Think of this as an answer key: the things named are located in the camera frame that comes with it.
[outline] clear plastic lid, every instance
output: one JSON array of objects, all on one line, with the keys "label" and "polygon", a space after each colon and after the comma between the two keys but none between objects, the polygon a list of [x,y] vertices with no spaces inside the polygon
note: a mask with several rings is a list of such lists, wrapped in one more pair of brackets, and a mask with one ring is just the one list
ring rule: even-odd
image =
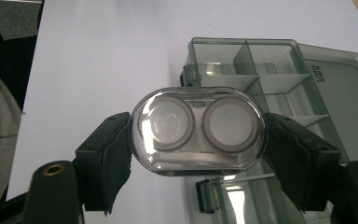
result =
[{"label": "clear plastic lid", "polygon": [[230,175],[257,161],[266,124],[259,106],[231,88],[168,88],[132,112],[138,161],[160,175]]}]

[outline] brass screw insert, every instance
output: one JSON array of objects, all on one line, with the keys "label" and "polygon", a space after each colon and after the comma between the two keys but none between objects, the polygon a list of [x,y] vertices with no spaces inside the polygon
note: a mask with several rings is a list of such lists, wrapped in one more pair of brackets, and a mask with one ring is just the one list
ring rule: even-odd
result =
[{"label": "brass screw insert", "polygon": [[43,170],[43,175],[57,175],[65,169],[61,164],[53,164]]}]

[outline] white table surface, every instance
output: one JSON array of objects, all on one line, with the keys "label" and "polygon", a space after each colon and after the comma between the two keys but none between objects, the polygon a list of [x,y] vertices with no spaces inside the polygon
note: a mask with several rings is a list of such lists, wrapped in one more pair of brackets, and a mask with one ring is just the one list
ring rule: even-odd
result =
[{"label": "white table surface", "polygon": [[[8,197],[27,191],[39,166],[71,161],[108,116],[179,86],[194,36],[288,38],[358,52],[358,11],[351,0],[47,0]],[[191,180],[154,175],[135,158],[131,169],[113,214],[87,212],[87,223],[210,221],[192,213]]]}]

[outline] round lens compartment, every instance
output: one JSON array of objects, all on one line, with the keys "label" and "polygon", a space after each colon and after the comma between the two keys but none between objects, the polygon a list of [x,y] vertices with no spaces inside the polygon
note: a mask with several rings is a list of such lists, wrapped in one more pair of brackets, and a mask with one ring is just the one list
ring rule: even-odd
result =
[{"label": "round lens compartment", "polygon": [[188,140],[194,130],[194,115],[187,103],[161,96],[145,106],[138,127],[144,138],[153,138],[155,149],[172,150]]},{"label": "round lens compartment", "polygon": [[202,129],[208,141],[229,153],[250,147],[257,138],[258,116],[246,101],[225,97],[211,103],[202,119]]}]

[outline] plastic storage box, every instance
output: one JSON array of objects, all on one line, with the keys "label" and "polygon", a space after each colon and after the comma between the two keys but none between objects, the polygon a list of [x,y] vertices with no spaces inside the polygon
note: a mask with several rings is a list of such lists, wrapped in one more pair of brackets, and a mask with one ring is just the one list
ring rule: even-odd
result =
[{"label": "plastic storage box", "polygon": [[[244,91],[339,148],[342,163],[358,160],[358,53],[271,39],[193,38],[188,49],[183,86]],[[213,223],[330,223],[331,205],[298,212],[263,161],[208,179]]]}]

